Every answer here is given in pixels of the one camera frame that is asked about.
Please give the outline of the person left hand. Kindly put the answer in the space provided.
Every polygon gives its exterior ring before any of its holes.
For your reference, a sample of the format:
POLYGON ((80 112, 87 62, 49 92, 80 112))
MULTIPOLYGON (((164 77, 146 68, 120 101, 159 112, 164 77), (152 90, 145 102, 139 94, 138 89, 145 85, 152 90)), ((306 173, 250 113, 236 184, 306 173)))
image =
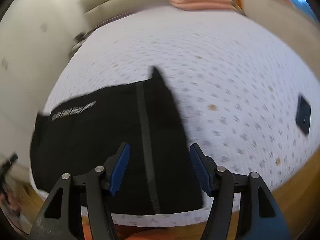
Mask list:
POLYGON ((1 210, 7 217, 19 218, 22 207, 11 188, 1 188, 1 210))

